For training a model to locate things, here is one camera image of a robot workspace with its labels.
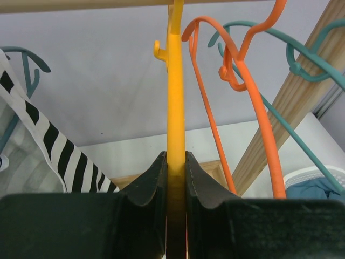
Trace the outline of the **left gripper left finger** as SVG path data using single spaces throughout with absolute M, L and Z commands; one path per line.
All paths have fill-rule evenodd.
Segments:
M 167 214 L 167 153 L 125 187 L 118 216 L 118 258 L 162 258 Z

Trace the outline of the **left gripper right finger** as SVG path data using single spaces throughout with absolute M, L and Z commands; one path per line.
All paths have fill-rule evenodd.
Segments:
M 236 258 L 228 205 L 238 197 L 185 154 L 187 242 L 189 258 Z

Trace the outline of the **yellow plastic hanger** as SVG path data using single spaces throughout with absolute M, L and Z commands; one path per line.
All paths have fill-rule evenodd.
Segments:
M 185 115 L 181 21 L 184 1 L 168 7 L 167 43 L 154 43 L 155 58 L 165 62 L 168 73 L 167 109 L 167 228 L 166 257 L 185 258 Z

